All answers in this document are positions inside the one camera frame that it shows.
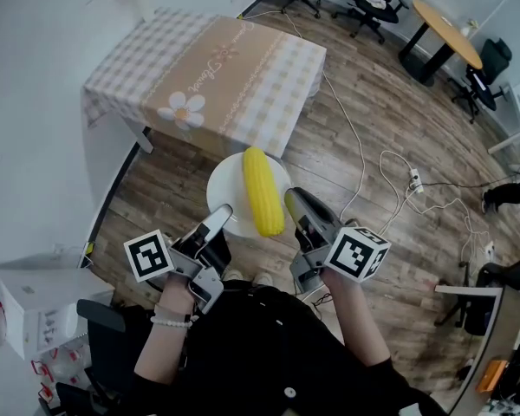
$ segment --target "white marker cube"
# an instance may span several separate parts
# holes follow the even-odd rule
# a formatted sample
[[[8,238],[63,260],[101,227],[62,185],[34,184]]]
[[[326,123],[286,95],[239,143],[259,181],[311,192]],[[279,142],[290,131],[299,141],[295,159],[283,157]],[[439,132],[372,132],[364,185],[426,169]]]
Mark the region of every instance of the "white marker cube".
[[[375,274],[390,247],[387,240],[368,228],[343,227],[324,265],[349,279],[363,282]]]
[[[160,230],[125,242],[123,246],[138,282],[174,269]]]

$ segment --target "yellow corn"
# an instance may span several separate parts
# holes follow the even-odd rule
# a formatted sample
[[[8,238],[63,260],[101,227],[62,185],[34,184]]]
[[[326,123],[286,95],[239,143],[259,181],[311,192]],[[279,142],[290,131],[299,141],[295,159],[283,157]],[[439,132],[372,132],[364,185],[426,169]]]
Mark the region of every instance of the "yellow corn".
[[[254,224],[260,236],[281,234],[285,217],[268,158],[260,148],[250,147],[243,156],[243,175]]]

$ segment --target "person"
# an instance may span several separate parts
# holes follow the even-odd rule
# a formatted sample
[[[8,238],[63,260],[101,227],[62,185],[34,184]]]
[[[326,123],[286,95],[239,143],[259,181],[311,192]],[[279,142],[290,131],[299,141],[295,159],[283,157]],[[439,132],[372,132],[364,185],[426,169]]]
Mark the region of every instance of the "person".
[[[520,204],[520,183],[503,184],[484,192],[482,196],[482,213],[498,212],[502,204]]]
[[[269,275],[255,285],[230,272],[189,329],[153,324],[115,414],[445,415],[394,370],[359,283],[322,273],[342,344],[309,306],[269,286]],[[156,316],[173,325],[194,305],[186,280],[169,275]]]

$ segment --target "orange object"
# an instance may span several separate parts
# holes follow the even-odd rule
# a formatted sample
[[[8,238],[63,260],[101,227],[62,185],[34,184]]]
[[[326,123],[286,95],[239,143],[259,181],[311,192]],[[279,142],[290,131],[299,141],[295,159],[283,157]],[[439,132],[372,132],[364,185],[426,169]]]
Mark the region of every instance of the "orange object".
[[[480,393],[492,392],[499,382],[507,363],[507,361],[491,361],[476,390]]]

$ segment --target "round table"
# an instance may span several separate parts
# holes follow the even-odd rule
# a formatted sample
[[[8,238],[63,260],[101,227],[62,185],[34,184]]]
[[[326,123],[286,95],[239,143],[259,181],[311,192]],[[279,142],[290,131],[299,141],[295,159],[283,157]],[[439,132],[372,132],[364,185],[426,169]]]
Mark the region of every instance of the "round table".
[[[276,181],[283,211],[287,211],[283,199],[285,192],[292,187],[291,179],[285,168],[270,156],[268,163]],[[237,153],[222,160],[208,179],[206,202],[210,212],[219,206],[228,204],[233,214],[225,223],[224,230],[240,237],[261,237],[254,225],[252,209],[244,184],[243,153]]]
[[[455,53],[460,55],[473,68],[482,68],[482,61],[479,58],[478,52],[476,52],[470,41],[464,37],[458,29],[449,24],[434,8],[420,0],[414,0],[413,7],[424,20],[424,24],[422,24],[402,51],[399,52],[399,60],[406,71],[408,71],[408,74],[420,83],[430,87],[433,85],[433,74]],[[418,57],[409,53],[428,28],[432,28],[433,31],[443,39],[445,44],[435,53],[429,62],[423,63]]]

